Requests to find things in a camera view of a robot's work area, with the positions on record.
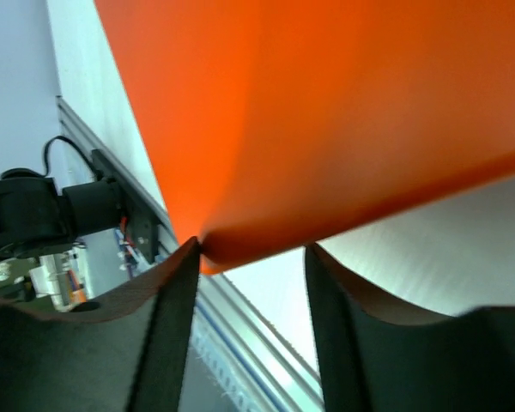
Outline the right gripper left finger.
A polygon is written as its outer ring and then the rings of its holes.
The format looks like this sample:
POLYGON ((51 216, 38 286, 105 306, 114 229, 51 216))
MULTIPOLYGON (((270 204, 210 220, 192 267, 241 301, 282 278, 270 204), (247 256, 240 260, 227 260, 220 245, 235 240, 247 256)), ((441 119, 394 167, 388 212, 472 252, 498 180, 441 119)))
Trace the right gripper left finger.
POLYGON ((153 268, 70 312, 0 300, 0 411, 132 411, 152 312, 153 268))

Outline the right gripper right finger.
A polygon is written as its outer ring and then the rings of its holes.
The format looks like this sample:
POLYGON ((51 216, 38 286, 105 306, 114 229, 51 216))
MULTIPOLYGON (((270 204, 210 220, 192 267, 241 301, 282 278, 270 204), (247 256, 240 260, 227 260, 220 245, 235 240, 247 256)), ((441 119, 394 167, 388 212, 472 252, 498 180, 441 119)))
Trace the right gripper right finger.
POLYGON ((515 411, 515 306, 455 317, 413 305, 305 250, 329 411, 515 411))

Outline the orange box lid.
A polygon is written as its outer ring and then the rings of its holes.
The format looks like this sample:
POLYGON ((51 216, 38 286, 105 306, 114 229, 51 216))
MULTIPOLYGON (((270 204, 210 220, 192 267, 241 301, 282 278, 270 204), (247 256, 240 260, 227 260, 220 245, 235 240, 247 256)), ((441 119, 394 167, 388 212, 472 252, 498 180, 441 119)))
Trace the orange box lid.
POLYGON ((207 275, 515 174, 515 1, 99 1, 207 275))

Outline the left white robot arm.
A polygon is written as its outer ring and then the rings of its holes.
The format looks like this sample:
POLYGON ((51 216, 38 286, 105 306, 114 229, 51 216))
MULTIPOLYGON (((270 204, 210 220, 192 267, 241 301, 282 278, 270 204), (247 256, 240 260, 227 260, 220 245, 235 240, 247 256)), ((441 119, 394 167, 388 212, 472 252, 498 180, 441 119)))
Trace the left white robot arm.
POLYGON ((82 236, 116 227, 122 215, 114 179, 61 192, 51 178, 0 179, 0 262, 68 251, 82 236))

